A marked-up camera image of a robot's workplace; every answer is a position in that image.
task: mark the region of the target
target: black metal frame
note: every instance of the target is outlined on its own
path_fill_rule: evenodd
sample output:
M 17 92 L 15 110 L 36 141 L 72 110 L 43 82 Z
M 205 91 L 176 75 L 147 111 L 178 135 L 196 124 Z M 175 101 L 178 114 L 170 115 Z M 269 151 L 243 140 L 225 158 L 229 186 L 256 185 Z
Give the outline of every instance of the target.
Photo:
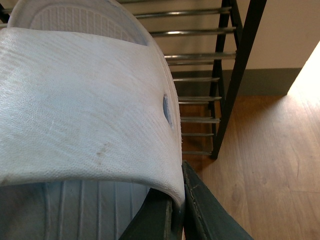
M 9 21 L 9 14 L 7 13 L 4 13 L 3 12 L 4 10 L 4 7 L 0 4 L 0 20 L 4 23 L 4 24 L 7 24 L 8 21 Z
M 241 18 L 239 14 L 239 9 L 236 0 L 223 0 L 223 7 L 228 4 L 231 7 L 230 18 L 233 27 L 236 27 L 234 31 L 234 39 L 237 47 L 237 54 L 235 57 L 234 67 L 231 74 L 230 84 L 227 90 L 227 94 L 225 97 L 225 101 L 221 101 L 221 119 L 219 123 L 218 130 L 216 132 L 216 136 L 213 137 L 213 150 L 211 153 L 212 159 L 217 159 L 218 154 L 222 145 L 222 141 L 224 139 L 228 122 L 231 116 L 232 109 L 234 107 L 236 97 L 238 94 L 238 90 L 240 87 L 241 80 L 243 78 L 249 55 L 254 44 L 254 40 L 258 31 L 258 27 L 260 24 L 260 20 L 262 14 L 264 12 L 264 8 L 267 0 L 251 0 L 244 27 L 242 27 Z M 226 19 L 224 15 L 220 17 L 220 24 L 226 24 Z M 216 50 L 223 51 L 223 46 L 225 43 L 225 36 L 221 36 L 217 38 L 216 41 Z M 221 79 L 218 82 L 219 87 L 219 95 L 224 99 L 223 92 L 223 79 L 222 79 L 222 66 L 220 60 L 215 60 L 213 64 L 212 75 L 220 77 Z M 215 96 L 217 87 L 215 83 L 211 84 L 210 88 L 210 96 Z

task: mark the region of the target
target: metal rod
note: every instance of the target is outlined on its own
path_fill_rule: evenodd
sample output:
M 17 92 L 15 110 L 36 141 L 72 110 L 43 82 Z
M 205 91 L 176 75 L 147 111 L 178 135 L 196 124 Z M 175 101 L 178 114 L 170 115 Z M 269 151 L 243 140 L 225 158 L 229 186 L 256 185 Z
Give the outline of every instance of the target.
M 186 77 L 186 78 L 174 78 L 173 81 L 175 83 L 191 83 L 191 82 L 217 82 L 219 80 L 218 77 Z
M 159 0 L 117 0 L 120 4 L 135 4 L 135 3 L 143 3 L 143 2 L 156 2 Z
M 179 102 L 213 102 L 219 101 L 220 96 L 180 96 Z
M 213 137 L 213 133 L 181 133 L 183 137 Z
M 232 34 L 236 30 L 235 27 L 218 27 L 214 29 L 191 29 L 176 31 L 151 31 L 152 37 L 176 37 L 176 36 L 199 36 L 199 35 L 218 35 Z
M 183 151 L 182 154 L 188 154 L 188 155 L 206 155 L 210 156 L 211 152 L 209 151 Z
M 4 13 L 4 11 L 5 11 L 4 7 L 0 4 L 0 20 L 4 24 L 6 24 L 9 21 L 10 16 L 9 16 L 9 14 Z
M 248 63 L 250 52 L 255 41 L 255 37 L 258 31 L 261 17 L 266 6 L 266 2 L 267 0 L 250 1 L 247 15 L 245 18 L 242 37 L 239 43 L 237 56 L 231 74 L 229 88 L 225 98 L 225 104 L 221 113 L 221 123 L 217 131 L 217 136 L 214 140 L 213 151 L 211 155 L 213 159 L 218 158 L 221 144 L 226 133 L 231 112 L 235 104 L 236 96 Z
M 172 61 L 186 61 L 186 60 L 215 60 L 215 59 L 235 59 L 236 52 L 214 52 L 214 53 L 193 53 L 193 54 L 176 54 L 165 55 L 167 62 Z
M 12 12 L 12 10 L 13 10 L 13 8 L 1 9 L 1 13 L 10 14 Z
M 218 124 L 219 118 L 213 118 L 210 116 L 182 116 L 180 121 L 182 123 L 199 123 L 199 124 Z
M 162 12 L 148 12 L 139 13 L 134 16 L 137 19 L 146 18 L 160 18 L 160 17 L 175 17 L 175 16 L 196 16 L 196 15 L 209 15 L 209 14 L 229 14 L 231 7 L 196 9 L 196 10 L 177 10 L 177 11 L 162 11 Z
M 207 105 L 207 101 L 179 101 L 180 105 Z

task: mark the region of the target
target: white slide sandal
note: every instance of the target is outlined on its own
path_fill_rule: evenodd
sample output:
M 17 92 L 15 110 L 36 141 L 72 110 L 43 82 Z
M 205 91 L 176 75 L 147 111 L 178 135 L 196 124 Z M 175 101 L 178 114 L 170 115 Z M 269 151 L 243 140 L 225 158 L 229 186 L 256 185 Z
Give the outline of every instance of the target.
M 183 210 L 178 97 L 130 13 L 20 0 L 0 45 L 0 239 L 118 239 L 149 188 Z

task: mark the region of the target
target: light wood flooring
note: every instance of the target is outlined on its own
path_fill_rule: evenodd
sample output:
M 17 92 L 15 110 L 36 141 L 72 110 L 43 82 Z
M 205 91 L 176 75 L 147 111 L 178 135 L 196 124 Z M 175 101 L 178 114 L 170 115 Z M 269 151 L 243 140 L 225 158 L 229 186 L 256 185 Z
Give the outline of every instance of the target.
M 218 160 L 183 156 L 256 240 L 320 240 L 318 68 L 309 60 L 286 96 L 239 96 Z M 186 112 L 205 114 L 198 106 Z M 183 132 L 206 128 L 182 125 Z M 182 146 L 210 150 L 210 141 L 185 137 Z

